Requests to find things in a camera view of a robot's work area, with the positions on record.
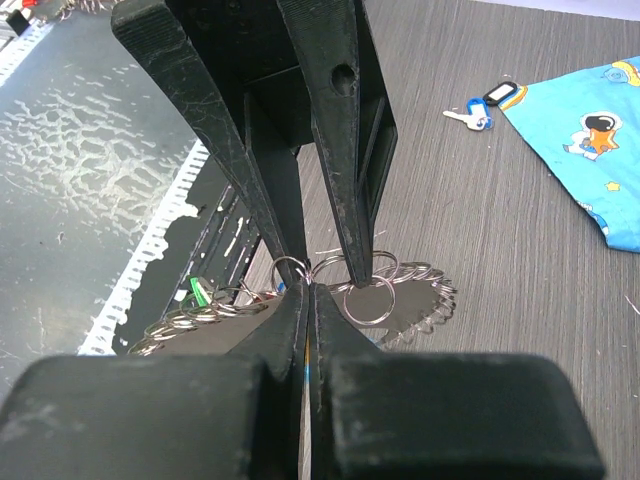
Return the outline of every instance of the cartoon print cloth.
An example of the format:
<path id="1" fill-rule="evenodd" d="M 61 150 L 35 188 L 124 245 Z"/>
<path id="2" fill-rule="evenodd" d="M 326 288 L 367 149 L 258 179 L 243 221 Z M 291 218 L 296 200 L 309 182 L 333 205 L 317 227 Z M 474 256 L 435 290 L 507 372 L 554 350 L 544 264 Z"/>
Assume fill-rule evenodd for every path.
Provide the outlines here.
<path id="1" fill-rule="evenodd" d="M 640 57 L 520 86 L 500 103 L 522 138 L 598 223 L 640 252 Z"/>

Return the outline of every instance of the key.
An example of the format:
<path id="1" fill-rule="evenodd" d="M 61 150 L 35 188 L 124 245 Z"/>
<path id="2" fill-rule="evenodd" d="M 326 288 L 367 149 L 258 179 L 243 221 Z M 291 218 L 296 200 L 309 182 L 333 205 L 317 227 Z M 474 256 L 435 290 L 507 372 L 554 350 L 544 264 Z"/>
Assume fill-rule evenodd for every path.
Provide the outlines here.
<path id="1" fill-rule="evenodd" d="M 469 130 L 480 131 L 484 130 L 485 122 L 482 121 L 482 117 L 478 117 L 475 115 L 466 115 L 463 113 L 451 112 L 449 110 L 445 110 L 442 112 L 445 117 L 453 118 L 454 120 L 460 120 L 467 125 Z"/>

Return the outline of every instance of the clamp jaw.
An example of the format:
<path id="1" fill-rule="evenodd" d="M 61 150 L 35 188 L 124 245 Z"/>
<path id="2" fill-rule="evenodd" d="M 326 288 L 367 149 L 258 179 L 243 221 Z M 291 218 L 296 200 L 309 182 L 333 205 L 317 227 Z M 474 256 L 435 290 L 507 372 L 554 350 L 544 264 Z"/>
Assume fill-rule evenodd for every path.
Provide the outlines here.
<path id="1" fill-rule="evenodd" d="M 352 281 L 398 133 L 362 0 L 128 0 L 112 29 L 209 150 L 272 257 L 308 257 L 294 152 L 315 142 Z M 279 270 L 290 286 L 290 265 Z"/>

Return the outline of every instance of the wood grain surface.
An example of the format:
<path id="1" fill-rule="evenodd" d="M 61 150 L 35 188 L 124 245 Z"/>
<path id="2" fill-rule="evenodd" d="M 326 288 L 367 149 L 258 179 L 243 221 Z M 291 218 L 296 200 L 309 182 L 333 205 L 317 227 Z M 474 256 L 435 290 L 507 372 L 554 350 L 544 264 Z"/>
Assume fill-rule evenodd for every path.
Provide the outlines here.
<path id="1" fill-rule="evenodd" d="M 607 478 L 640 478 L 640 315 L 625 298 L 640 306 L 640 255 L 607 248 L 498 111 L 482 133 L 442 115 L 505 75 L 531 84 L 638 55 L 640 24 L 465 0 L 367 0 L 367 10 L 400 130 L 375 246 L 433 263 L 460 291 L 449 324 L 408 348 L 552 358 Z M 339 243 L 314 146 L 300 169 L 317 262 Z M 270 262 L 261 248 L 250 286 L 267 285 Z"/>

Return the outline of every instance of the pile of key rings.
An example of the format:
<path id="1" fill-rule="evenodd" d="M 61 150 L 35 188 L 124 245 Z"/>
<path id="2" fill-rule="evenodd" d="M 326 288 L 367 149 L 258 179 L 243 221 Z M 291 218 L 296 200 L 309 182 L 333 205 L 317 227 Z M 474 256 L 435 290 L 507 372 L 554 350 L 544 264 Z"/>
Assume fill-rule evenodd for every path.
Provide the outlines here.
<path id="1" fill-rule="evenodd" d="M 343 297 L 344 313 L 349 319 L 357 325 L 368 328 L 376 328 L 391 315 L 396 304 L 396 292 L 394 285 L 408 281 L 425 281 L 430 282 L 434 291 L 438 294 L 439 301 L 437 306 L 428 317 L 423 318 L 422 324 L 417 326 L 417 331 L 421 333 L 433 333 L 435 325 L 443 325 L 451 318 L 455 309 L 454 296 L 456 289 L 451 286 L 450 280 L 445 278 L 441 270 L 434 269 L 428 263 L 423 262 L 404 262 L 400 263 L 398 259 L 387 251 L 374 251 L 374 257 L 384 257 L 393 263 L 388 266 L 381 267 L 373 272 L 373 287 L 386 287 L 391 296 L 389 308 L 380 317 L 364 321 L 354 317 L 348 309 L 347 299 L 351 292 L 355 289 L 355 285 L 350 281 L 338 282 L 327 285 L 332 294 L 345 292 Z M 204 296 L 206 305 L 200 305 L 196 301 L 198 293 L 187 295 L 179 305 L 179 308 L 165 315 L 163 319 L 148 327 L 144 332 L 144 338 L 136 343 L 130 350 L 130 354 L 150 355 L 161 349 L 164 342 L 177 337 L 178 335 L 197 330 L 198 328 L 219 323 L 228 319 L 247 317 L 256 315 L 266 308 L 265 301 L 272 298 L 283 296 L 284 292 L 278 290 L 276 280 L 277 266 L 280 262 L 290 261 L 296 264 L 295 271 L 300 275 L 307 284 L 315 282 L 320 272 L 329 266 L 344 261 L 344 255 L 334 255 L 328 257 L 318 263 L 312 269 L 309 269 L 303 262 L 293 257 L 280 257 L 274 260 L 271 265 L 271 291 L 255 292 L 249 289 L 244 283 L 240 287 L 222 287 L 213 289 L 206 281 L 202 281 L 203 288 L 199 294 Z M 237 305 L 232 301 L 234 293 L 244 293 L 248 295 L 252 302 L 247 305 Z"/>

